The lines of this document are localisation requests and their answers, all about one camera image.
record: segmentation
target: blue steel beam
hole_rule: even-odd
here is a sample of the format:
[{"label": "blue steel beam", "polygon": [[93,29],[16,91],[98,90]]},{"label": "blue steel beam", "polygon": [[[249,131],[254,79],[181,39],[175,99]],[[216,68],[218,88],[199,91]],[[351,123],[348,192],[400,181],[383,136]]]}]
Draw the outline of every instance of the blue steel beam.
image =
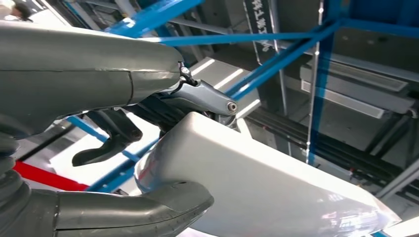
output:
[{"label": "blue steel beam", "polygon": [[202,3],[203,0],[162,0],[140,11],[131,18],[107,28],[116,35],[138,38],[164,25],[170,19]]},{"label": "blue steel beam", "polygon": [[[96,137],[101,142],[105,142],[108,139],[106,136],[98,133],[96,130],[94,130],[92,126],[90,126],[87,122],[83,121],[83,119],[77,116],[68,117],[67,121],[79,127],[81,130],[85,131],[86,133]],[[140,160],[138,156],[131,154],[130,152],[122,151],[122,154],[134,162],[137,162]]]},{"label": "blue steel beam", "polygon": [[313,38],[300,40],[287,49],[282,50],[279,54],[266,61],[262,66],[242,78],[237,84],[226,91],[226,94],[235,100],[240,100],[250,91],[278,73],[280,69],[302,55],[305,51],[311,49],[318,41],[333,34],[341,25],[342,22],[338,20],[333,23],[327,22],[322,26],[315,28],[312,31],[316,34]]},{"label": "blue steel beam", "polygon": [[373,237],[390,237],[389,235],[383,233],[383,232],[376,232],[374,234],[372,234]]},{"label": "blue steel beam", "polygon": [[[157,141],[158,139],[151,142],[149,145],[137,152],[136,155],[139,158],[142,158],[151,149],[151,147],[157,143]],[[100,178],[93,185],[88,187],[85,191],[100,193],[110,193],[115,191],[121,184],[123,184],[133,176],[135,164],[136,162],[130,159],[125,161],[124,163],[116,167],[114,170]]]},{"label": "blue steel beam", "polygon": [[393,25],[386,23],[378,23],[372,21],[346,19],[343,24],[344,27],[357,28],[366,31],[374,31],[386,34],[393,34],[404,37],[419,38],[419,28]]},{"label": "blue steel beam", "polygon": [[211,35],[211,36],[186,36],[186,37],[167,37],[158,39],[159,43],[168,46],[186,46],[199,44],[220,44],[234,43],[257,40],[293,40],[312,38],[316,33],[281,33],[281,34],[231,34],[231,35]]},{"label": "blue steel beam", "polygon": [[419,1],[418,0],[402,0],[402,9],[397,19],[398,25],[409,26],[413,22],[413,18],[416,17],[418,11]]},{"label": "blue steel beam", "polygon": [[[341,0],[321,1],[319,8],[319,25],[326,21],[334,21],[340,17]],[[324,95],[329,71],[330,57],[333,50],[335,34],[316,44],[313,62],[313,78],[311,84],[310,122],[307,137],[307,159],[309,165],[314,165],[316,141],[319,136],[320,121],[323,111]]]}]

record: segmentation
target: ceiling light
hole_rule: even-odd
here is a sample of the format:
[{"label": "ceiling light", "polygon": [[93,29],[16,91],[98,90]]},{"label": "ceiling light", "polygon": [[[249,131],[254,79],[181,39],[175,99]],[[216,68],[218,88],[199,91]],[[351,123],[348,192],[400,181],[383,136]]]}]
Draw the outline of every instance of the ceiling light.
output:
[{"label": "ceiling light", "polygon": [[215,62],[214,59],[208,60],[208,62],[200,65],[197,69],[192,71],[192,75],[196,75],[198,74],[200,71],[204,70],[205,68],[207,68],[209,65],[211,65],[213,62]]},{"label": "ceiling light", "polygon": [[242,72],[243,72],[243,69],[239,69],[239,70],[233,72],[228,77],[224,78],[219,83],[217,83],[217,85],[215,85],[214,88],[217,89],[217,90],[220,89],[222,86],[226,85],[229,81],[231,81],[232,79],[234,79],[235,77],[240,75]]}]

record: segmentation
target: gray metal panel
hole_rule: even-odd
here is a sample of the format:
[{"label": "gray metal panel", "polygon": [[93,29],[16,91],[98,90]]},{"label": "gray metal panel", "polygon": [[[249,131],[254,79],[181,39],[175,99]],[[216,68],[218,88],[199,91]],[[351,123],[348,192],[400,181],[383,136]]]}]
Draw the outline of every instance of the gray metal panel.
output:
[{"label": "gray metal panel", "polygon": [[[304,80],[301,81],[301,90],[310,93],[310,88],[311,83],[306,82]],[[384,115],[383,109],[377,108],[375,106],[369,105],[358,100],[354,100],[350,97],[336,93],[328,89],[325,90],[324,98],[338,105],[345,106],[347,108],[369,115],[371,117],[375,117],[377,119],[381,118]]]},{"label": "gray metal panel", "polygon": [[[309,31],[316,26],[318,9],[317,0],[278,0],[281,31]],[[342,28],[335,35],[333,53],[419,72],[418,42],[413,38]]]},{"label": "gray metal panel", "polygon": [[[307,65],[303,65],[300,69],[300,77],[302,80],[311,81],[311,68]],[[344,78],[345,77],[343,76],[329,73],[326,88],[373,106],[400,114],[405,114],[415,103],[413,99],[349,82],[344,80]]]},{"label": "gray metal panel", "polygon": [[[166,134],[135,175],[142,189],[175,180],[203,184],[215,203],[191,227],[221,237],[344,237],[398,221],[367,191],[197,113]],[[333,224],[348,218],[357,223]]]}]

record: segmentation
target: metal frame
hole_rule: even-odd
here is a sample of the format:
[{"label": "metal frame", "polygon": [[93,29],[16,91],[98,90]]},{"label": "metal frame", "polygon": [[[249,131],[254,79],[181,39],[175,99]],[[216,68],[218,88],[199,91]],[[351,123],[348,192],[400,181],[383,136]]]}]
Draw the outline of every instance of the metal frame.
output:
[{"label": "metal frame", "polygon": [[[243,98],[247,93],[270,79],[293,60],[315,47],[315,51],[313,53],[315,67],[313,68],[313,83],[311,88],[311,113],[308,132],[309,135],[307,138],[307,163],[313,164],[335,31],[340,27],[352,27],[368,31],[395,34],[404,37],[419,38],[419,28],[410,26],[413,22],[413,18],[415,17],[415,14],[412,14],[410,9],[413,9],[412,4],[416,4],[416,1],[404,1],[405,5],[403,5],[399,19],[394,24],[389,24],[388,21],[384,22],[379,18],[375,20],[371,20],[372,18],[366,20],[359,17],[357,19],[353,19],[352,17],[356,15],[354,13],[359,10],[357,7],[360,7],[356,3],[360,1],[362,0],[352,0],[350,5],[342,6],[341,0],[320,0],[319,26],[308,33],[261,35],[230,34],[198,37],[170,37],[157,38],[157,41],[170,46],[182,46],[252,40],[299,39],[288,46],[285,50],[278,51],[274,57],[252,71],[246,77],[242,78],[236,85],[232,86],[232,88],[227,91],[227,94],[236,100]],[[164,25],[167,21],[176,21],[177,19],[175,17],[202,2],[203,0],[161,0],[140,13],[137,13],[130,18],[126,18],[124,21],[110,27],[107,31],[117,35],[138,38],[144,33]],[[371,9],[371,12],[374,12],[374,14],[376,14],[376,11],[377,9]],[[81,119],[72,117],[69,118],[69,121],[79,127],[87,127]],[[86,129],[86,131],[89,134],[95,135],[94,130],[92,131],[91,129]],[[95,136],[99,140],[103,140],[103,137],[98,137],[97,134]],[[133,154],[128,156],[132,160],[139,159],[138,156]],[[127,164],[122,164],[122,167],[118,167],[115,171],[106,175],[104,179],[98,181],[98,183],[91,189],[95,191],[101,190],[103,192],[114,190],[117,186],[122,184],[123,180],[126,180],[125,178],[121,178],[123,175],[115,176],[115,173],[118,173],[118,171],[123,169],[130,172],[130,169],[127,168],[128,166],[129,165]]]}]

